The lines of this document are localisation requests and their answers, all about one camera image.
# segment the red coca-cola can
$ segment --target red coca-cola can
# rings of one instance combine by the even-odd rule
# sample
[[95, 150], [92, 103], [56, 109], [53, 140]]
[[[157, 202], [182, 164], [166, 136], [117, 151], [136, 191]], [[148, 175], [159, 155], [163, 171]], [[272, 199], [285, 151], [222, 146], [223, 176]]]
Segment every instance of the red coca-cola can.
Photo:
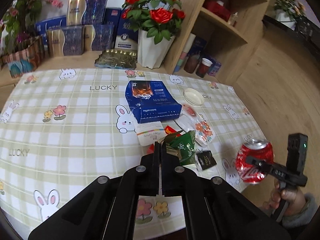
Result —
[[236, 169], [240, 178], [245, 183], [258, 184], [264, 178], [265, 174], [245, 162], [247, 156], [254, 156], [258, 159], [264, 160], [267, 163], [273, 163], [272, 145], [267, 140], [251, 139], [244, 143], [238, 151], [236, 158]]

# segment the hand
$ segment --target hand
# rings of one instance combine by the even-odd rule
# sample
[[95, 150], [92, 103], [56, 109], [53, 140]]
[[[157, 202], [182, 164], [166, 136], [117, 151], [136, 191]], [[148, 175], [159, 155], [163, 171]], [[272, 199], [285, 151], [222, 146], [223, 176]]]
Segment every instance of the hand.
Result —
[[284, 189], [280, 192], [279, 181], [275, 179], [275, 188], [271, 191], [271, 198], [268, 202], [264, 202], [262, 206], [265, 210], [269, 210], [270, 208], [277, 209], [281, 198], [289, 202], [289, 207], [285, 211], [284, 216], [299, 214], [306, 204], [306, 199], [300, 188], [297, 190]]

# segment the tablecloth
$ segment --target tablecloth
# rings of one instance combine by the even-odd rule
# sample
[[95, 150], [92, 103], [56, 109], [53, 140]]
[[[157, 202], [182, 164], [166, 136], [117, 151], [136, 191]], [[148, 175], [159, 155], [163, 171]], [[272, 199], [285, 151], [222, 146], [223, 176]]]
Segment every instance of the tablecloth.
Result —
[[[217, 165], [202, 172], [189, 167], [245, 189], [234, 167], [237, 151], [264, 135], [232, 87], [147, 71], [61, 69], [23, 75], [2, 111], [0, 206], [7, 214], [32, 230], [98, 176], [121, 176], [139, 165], [147, 148], [129, 124], [129, 80], [163, 81], [179, 103], [185, 88], [198, 90], [204, 104], [195, 109], [216, 133], [209, 148]], [[179, 129], [173, 120], [163, 125]], [[140, 196], [134, 239], [184, 226], [180, 197]]]

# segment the metal screw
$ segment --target metal screw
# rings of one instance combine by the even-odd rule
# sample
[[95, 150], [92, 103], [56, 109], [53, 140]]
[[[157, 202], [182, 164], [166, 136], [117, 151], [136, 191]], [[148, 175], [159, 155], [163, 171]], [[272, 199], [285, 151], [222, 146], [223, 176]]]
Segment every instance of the metal screw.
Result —
[[213, 178], [212, 178], [212, 182], [213, 182], [214, 184], [216, 184], [216, 185], [219, 185], [219, 184], [222, 183], [222, 178], [220, 178], [220, 177], [213, 177]]
[[147, 168], [143, 165], [139, 165], [136, 167], [137, 172], [144, 172]]
[[101, 176], [98, 178], [98, 183], [105, 184], [108, 181], [108, 178], [106, 176]]
[[174, 171], [175, 171], [175, 172], [178, 172], [178, 173], [182, 173], [182, 172], [184, 172], [184, 167], [182, 167], [182, 166], [177, 166], [177, 167], [174, 168]]

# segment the white vase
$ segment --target white vase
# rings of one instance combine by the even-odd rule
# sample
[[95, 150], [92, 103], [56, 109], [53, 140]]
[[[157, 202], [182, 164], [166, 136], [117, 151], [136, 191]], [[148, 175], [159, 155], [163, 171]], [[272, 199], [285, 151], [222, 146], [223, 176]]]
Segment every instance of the white vase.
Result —
[[175, 37], [165, 38], [155, 45], [154, 37], [147, 38], [147, 31], [139, 30], [138, 63], [143, 67], [159, 68]]
[[283, 10], [276, 11], [276, 20], [281, 22], [282, 24], [288, 26], [290, 29], [295, 30], [296, 28], [296, 21], [292, 21], [289, 15]]

